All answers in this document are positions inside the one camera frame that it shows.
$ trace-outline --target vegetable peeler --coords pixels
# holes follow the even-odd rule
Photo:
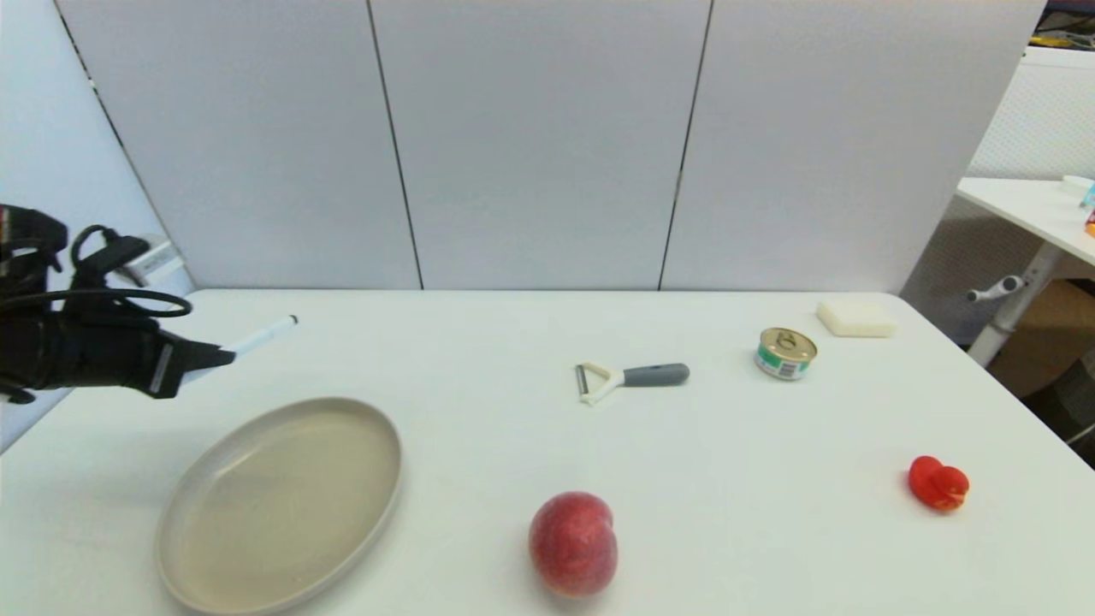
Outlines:
[[[616,387],[667,387],[670,385],[680,385],[688,381],[690,374],[688,367],[684,364],[660,364],[657,367],[616,371],[606,369],[592,362],[583,362],[574,367],[574,370],[578,375],[578,394],[581,395],[579,399],[589,406],[596,405]],[[590,392],[589,384],[586,382],[586,371],[604,377],[604,384],[597,388],[597,391]]]

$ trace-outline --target beige plate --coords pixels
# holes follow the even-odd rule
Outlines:
[[[356,400],[306,400],[254,419],[175,488],[155,537],[160,577],[178,601],[207,614],[270,614],[300,603],[380,535],[401,456],[392,422]]]

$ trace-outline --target can lid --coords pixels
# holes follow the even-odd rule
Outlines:
[[[760,344],[777,358],[792,362],[809,362],[818,355],[812,340],[786,328],[764,330],[760,335]]]

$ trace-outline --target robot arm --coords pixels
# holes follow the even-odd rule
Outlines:
[[[81,257],[92,233],[105,245]],[[149,249],[140,237],[93,225],[72,245],[68,290],[46,291],[49,267],[68,244],[65,224],[34,210],[0,204],[0,397],[34,400],[31,390],[123,386],[173,398],[186,373],[232,363],[235,355],[160,329],[157,317],[192,311],[185,299],[146,289],[106,286],[106,275]],[[177,305],[152,311],[131,299]],[[54,301],[64,300],[60,311]]]

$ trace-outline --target peach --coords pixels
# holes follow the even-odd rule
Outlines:
[[[586,492],[558,495],[532,519],[529,554],[556,594],[579,597],[604,590],[616,568],[612,511]]]

